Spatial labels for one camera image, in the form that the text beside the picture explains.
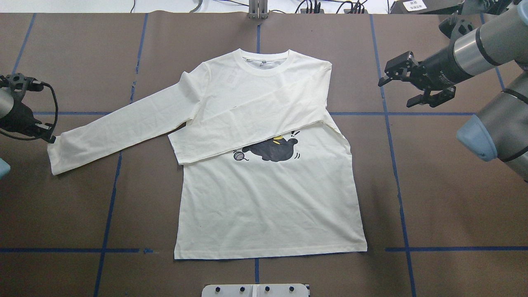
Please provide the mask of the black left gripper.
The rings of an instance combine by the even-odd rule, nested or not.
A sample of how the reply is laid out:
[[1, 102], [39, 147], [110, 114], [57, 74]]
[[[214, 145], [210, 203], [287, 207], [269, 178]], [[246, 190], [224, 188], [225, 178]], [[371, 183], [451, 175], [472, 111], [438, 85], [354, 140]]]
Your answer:
[[42, 139], [53, 144], [55, 127], [50, 123], [42, 123], [34, 118], [32, 110], [22, 102], [26, 92], [41, 92], [47, 87], [53, 92], [53, 87], [33, 77], [21, 73], [1, 75], [1, 134], [17, 139], [10, 133], [23, 134], [30, 139]]

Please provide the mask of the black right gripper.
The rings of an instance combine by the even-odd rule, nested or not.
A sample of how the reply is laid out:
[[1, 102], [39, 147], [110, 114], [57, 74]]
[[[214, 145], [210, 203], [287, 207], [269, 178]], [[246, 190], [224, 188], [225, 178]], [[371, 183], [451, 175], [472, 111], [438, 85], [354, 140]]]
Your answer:
[[418, 62], [411, 51], [404, 52], [386, 63], [378, 87], [394, 80], [409, 82], [424, 92], [408, 99], [407, 108], [429, 104], [429, 99], [453, 99], [455, 96], [455, 86], [433, 82], [432, 72], [428, 71], [425, 62]]

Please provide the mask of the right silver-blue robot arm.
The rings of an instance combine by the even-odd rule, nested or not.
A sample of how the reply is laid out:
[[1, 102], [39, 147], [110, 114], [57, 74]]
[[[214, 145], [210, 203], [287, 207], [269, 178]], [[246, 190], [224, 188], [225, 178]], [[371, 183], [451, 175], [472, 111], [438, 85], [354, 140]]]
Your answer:
[[456, 138], [480, 160], [499, 160], [527, 181], [527, 2], [508, 0], [498, 15], [475, 25], [461, 1], [438, 28], [448, 38], [439, 51], [417, 59], [412, 51], [390, 60], [377, 83], [406, 82], [418, 91], [407, 100], [438, 107], [452, 100], [469, 80], [496, 77], [497, 92], [457, 131]]

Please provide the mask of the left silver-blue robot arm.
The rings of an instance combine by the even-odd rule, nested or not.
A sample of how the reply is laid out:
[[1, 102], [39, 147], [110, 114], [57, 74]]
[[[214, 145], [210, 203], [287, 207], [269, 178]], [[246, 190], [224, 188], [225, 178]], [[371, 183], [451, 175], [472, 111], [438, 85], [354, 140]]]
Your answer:
[[[55, 142], [53, 135], [58, 122], [58, 100], [53, 87], [34, 77], [21, 73], [1, 76], [1, 134], [15, 140], [33, 141], [42, 139], [49, 144]], [[53, 123], [43, 123], [34, 117], [32, 109], [23, 103], [26, 92], [41, 92], [47, 87], [51, 90], [55, 112]]]

